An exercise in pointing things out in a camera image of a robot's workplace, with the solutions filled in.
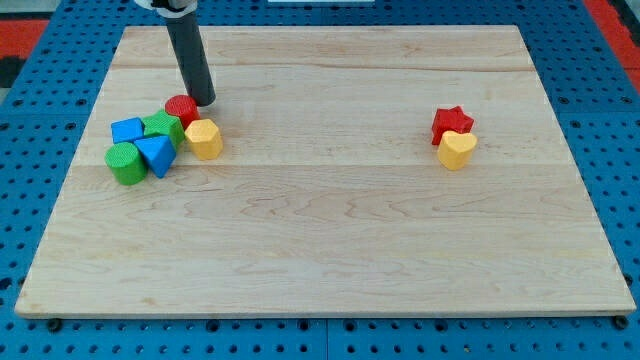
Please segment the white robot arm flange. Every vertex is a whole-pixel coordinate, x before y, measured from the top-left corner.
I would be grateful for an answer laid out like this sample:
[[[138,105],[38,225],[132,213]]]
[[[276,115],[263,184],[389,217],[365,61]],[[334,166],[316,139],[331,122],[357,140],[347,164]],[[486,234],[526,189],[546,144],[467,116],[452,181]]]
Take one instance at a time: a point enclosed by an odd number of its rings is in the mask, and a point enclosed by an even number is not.
[[[143,9],[155,11],[167,19],[177,19],[193,13],[197,9],[197,0],[134,0]]]

